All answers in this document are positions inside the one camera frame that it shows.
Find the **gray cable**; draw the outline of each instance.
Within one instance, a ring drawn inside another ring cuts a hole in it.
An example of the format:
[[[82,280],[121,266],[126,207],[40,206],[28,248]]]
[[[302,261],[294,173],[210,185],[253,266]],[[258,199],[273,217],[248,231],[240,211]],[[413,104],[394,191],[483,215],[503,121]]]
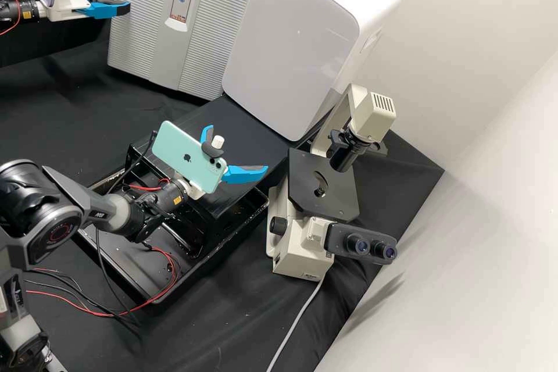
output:
[[[312,302],[312,300],[314,299],[314,297],[316,296],[316,294],[318,293],[318,291],[321,288],[321,284],[324,282],[324,278],[322,278],[317,286],[316,289],[314,289],[314,292],[312,292],[312,294],[310,295],[310,297],[308,298],[308,300],[304,303],[304,305],[302,306],[301,310],[299,311],[298,315],[295,318],[295,321],[293,321],[291,328],[289,329],[289,331],[287,332],[287,335],[285,336],[285,338],[283,339],[281,345],[279,346],[279,348],[277,349],[277,351],[275,352],[275,356],[273,356],[273,359],[271,360],[271,363],[269,364],[269,366],[267,367],[266,372],[271,372],[271,370],[273,369],[273,367],[275,366],[275,362],[277,361],[277,359],[279,359],[279,355],[281,354],[282,350],[284,349],[285,345],[287,344],[287,342],[289,341],[289,338],[291,337],[291,334],[293,331],[295,331],[295,327],[298,324],[298,321],[301,319],[302,315],[304,314],[304,311],[306,311],[306,308],[308,308],[308,306],[310,305],[310,302]]]

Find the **red wire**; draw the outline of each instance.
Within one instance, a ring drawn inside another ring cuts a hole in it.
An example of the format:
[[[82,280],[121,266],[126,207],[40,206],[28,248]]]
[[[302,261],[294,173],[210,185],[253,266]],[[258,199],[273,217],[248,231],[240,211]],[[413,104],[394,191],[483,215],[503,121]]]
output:
[[[0,32],[0,36],[7,34],[10,30],[14,29],[17,25],[19,25],[19,21],[22,18],[22,7],[19,5],[19,1],[16,0],[17,4],[17,22],[12,26],[6,29],[4,32]]]
[[[177,280],[178,280],[178,276],[176,275],[176,269],[174,266],[174,260],[173,258],[170,256],[169,253],[161,250],[158,247],[152,247],[152,249],[156,252],[159,252],[161,254],[163,254],[166,259],[169,261],[170,265],[171,265],[171,280],[169,282],[169,284],[163,288],[162,291],[160,291],[157,295],[152,296],[151,298],[149,298],[147,301],[145,301],[144,303],[138,305],[137,307],[134,307],[130,310],[130,312],[132,311],[137,311],[139,309],[142,309],[143,307],[145,307],[146,305],[149,305],[150,303],[152,303],[153,301],[161,298],[163,295],[165,295],[167,292],[169,292],[171,290],[171,288],[176,284]],[[72,301],[70,301],[69,299],[64,298],[63,296],[57,295],[57,294],[50,294],[49,292],[41,292],[41,291],[27,291],[27,293],[29,294],[37,294],[37,295],[46,295],[46,296],[51,296],[53,298],[58,298],[64,302],[67,302],[68,304],[72,305],[74,308],[77,308],[80,311],[86,312],[88,314],[94,315],[96,317],[113,317],[114,315],[112,314],[106,314],[106,313],[100,313],[100,312],[96,312],[96,311],[92,311],[89,309],[85,309],[83,307],[80,307],[79,305],[73,303]],[[128,313],[128,311],[123,311],[121,313],[119,313],[119,316],[124,316]]]
[[[159,184],[160,184],[161,182],[170,183],[170,180],[167,179],[167,178],[163,178],[163,179],[159,180]],[[143,186],[128,185],[128,187],[130,187],[130,188],[132,188],[132,189],[137,189],[137,190],[145,191],[145,192],[155,192],[155,191],[158,191],[158,190],[161,190],[161,189],[162,189],[161,186],[157,186],[157,187],[155,187],[155,188],[147,188],[147,187],[143,187]]]

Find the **black cloth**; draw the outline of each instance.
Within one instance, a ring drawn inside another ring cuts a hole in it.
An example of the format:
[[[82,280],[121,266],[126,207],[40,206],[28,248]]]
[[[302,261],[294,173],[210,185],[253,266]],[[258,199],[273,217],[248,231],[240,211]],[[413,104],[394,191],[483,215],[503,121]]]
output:
[[[100,43],[1,69],[0,161],[34,159],[91,184],[123,165],[128,143],[200,104],[163,94],[105,62]],[[385,142],[387,158],[366,155],[354,165],[357,223],[400,238],[442,169],[393,133]],[[30,309],[70,371],[263,371],[316,286],[271,273],[265,233],[262,223],[161,312],[139,313],[141,342],[114,320],[54,298],[29,295]],[[100,269],[76,242],[62,245],[42,266],[71,273],[86,292],[117,308]],[[378,271],[337,258],[275,370],[312,371]]]

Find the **black tray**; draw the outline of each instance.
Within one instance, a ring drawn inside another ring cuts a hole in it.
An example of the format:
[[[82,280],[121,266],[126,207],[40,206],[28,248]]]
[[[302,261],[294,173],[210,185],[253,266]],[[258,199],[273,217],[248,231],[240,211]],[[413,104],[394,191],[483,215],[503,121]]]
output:
[[[144,164],[139,164],[134,172],[145,168]],[[105,193],[117,177],[115,174],[97,183],[94,190]],[[149,177],[149,174],[143,176],[144,179]],[[176,285],[153,303],[164,301],[179,287],[186,290],[220,263],[263,220],[267,205],[267,196],[252,188],[213,224],[205,224],[200,214],[187,203],[181,213],[187,223],[164,224],[155,230],[147,242],[171,253],[180,271]],[[96,251],[94,227],[89,226],[78,233],[90,250]],[[124,237],[104,231],[99,234],[104,262],[114,269],[119,276],[117,279],[122,279],[137,292],[140,299],[156,295],[169,283],[170,272],[162,255],[147,251],[143,245],[131,243]]]

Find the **cylindrical motor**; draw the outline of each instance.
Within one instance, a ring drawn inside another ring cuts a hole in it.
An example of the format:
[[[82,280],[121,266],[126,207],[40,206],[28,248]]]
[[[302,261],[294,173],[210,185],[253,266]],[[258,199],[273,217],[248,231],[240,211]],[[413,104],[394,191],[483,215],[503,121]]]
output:
[[[360,140],[349,128],[342,133],[337,131],[337,135],[339,136],[339,142],[344,142],[346,146],[337,148],[331,156],[330,165],[335,171],[341,173],[349,170],[356,158],[364,154],[370,146],[374,144],[377,145],[375,142],[364,142]]]
[[[0,31],[19,24],[38,22],[42,17],[36,0],[0,0]]]

